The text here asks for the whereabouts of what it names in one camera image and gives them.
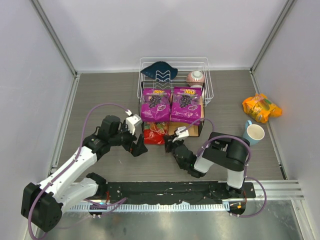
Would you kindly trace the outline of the red fruit candy bag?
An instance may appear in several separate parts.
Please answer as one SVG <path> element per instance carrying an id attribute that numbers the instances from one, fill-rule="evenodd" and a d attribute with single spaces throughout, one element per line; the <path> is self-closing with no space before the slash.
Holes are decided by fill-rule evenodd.
<path id="1" fill-rule="evenodd" d="M 144 122 L 144 143 L 147 145 L 163 145 L 165 143 L 164 136 L 168 129 L 167 122 Z"/>

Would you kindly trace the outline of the purple blackcurrant candy bag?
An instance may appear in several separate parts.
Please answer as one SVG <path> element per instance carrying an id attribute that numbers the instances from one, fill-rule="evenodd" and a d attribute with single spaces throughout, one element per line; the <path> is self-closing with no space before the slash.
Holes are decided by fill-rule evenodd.
<path id="1" fill-rule="evenodd" d="M 145 88 L 142 92 L 140 117 L 143 122 L 169 122 L 171 116 L 171 91 Z"/>

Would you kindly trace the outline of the orange candy bag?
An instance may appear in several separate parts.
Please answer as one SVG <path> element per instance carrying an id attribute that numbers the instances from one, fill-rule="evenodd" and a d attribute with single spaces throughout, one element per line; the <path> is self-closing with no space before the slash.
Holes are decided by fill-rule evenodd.
<path id="1" fill-rule="evenodd" d="M 269 118 L 282 116 L 282 109 L 263 93 L 256 93 L 242 102 L 243 111 L 258 123 L 266 124 Z"/>

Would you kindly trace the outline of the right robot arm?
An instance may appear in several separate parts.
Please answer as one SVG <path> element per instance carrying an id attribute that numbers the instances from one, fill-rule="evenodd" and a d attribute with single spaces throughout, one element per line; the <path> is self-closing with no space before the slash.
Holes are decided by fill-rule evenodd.
<path id="1" fill-rule="evenodd" d="M 209 139 L 194 154 L 186 147 L 184 139 L 177 134 L 164 137 L 165 152 L 172 154 L 180 169 L 199 179 L 204 177 L 212 166 L 221 166 L 227 169 L 227 181 L 223 191 L 226 191 L 229 197 L 244 193 L 247 164 L 251 158 L 249 140 L 212 132 Z"/>

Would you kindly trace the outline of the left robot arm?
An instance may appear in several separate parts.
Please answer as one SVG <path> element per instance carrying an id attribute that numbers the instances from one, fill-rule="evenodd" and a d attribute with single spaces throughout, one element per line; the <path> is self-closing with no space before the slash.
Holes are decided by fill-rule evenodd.
<path id="1" fill-rule="evenodd" d="M 28 220 L 28 231 L 35 225 L 45 233 L 51 231 L 63 214 L 79 202 L 104 194 L 107 181 L 96 173 L 90 173 L 81 182 L 74 181 L 89 167 L 98 162 L 111 147 L 121 146 L 133 157 L 148 151 L 144 136 L 135 135 L 142 123 L 139 115 L 131 115 L 124 121 L 107 115 L 94 133 L 80 142 L 80 147 L 58 170 L 38 184 L 29 183 L 23 190 L 21 215 Z"/>

